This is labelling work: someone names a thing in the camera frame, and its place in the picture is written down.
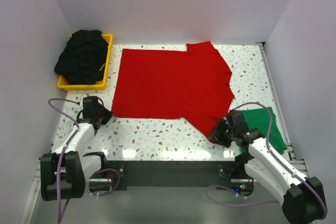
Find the red t-shirt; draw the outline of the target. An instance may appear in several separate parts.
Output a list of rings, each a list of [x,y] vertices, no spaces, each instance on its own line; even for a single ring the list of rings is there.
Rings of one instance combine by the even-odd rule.
[[[185,118],[209,136],[234,99],[231,77],[209,41],[185,51],[124,49],[111,110],[120,118]]]

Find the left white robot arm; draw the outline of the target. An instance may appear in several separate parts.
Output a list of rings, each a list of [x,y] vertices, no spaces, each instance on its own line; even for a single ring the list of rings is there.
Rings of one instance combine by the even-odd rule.
[[[109,165],[103,152],[85,153],[89,141],[100,126],[106,125],[113,113],[104,107],[97,96],[84,97],[82,110],[77,114],[73,130],[64,143],[54,152],[40,158],[41,197],[44,201],[80,198],[85,192],[90,175],[103,178]]]

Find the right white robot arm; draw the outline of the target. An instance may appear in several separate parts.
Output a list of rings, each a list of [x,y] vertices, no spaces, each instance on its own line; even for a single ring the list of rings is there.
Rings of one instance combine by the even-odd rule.
[[[220,119],[208,139],[224,147],[235,142],[244,152],[235,157],[230,179],[258,181],[281,204],[290,223],[311,223],[327,216],[323,185],[285,160],[272,146],[269,135],[250,128],[241,111]]]

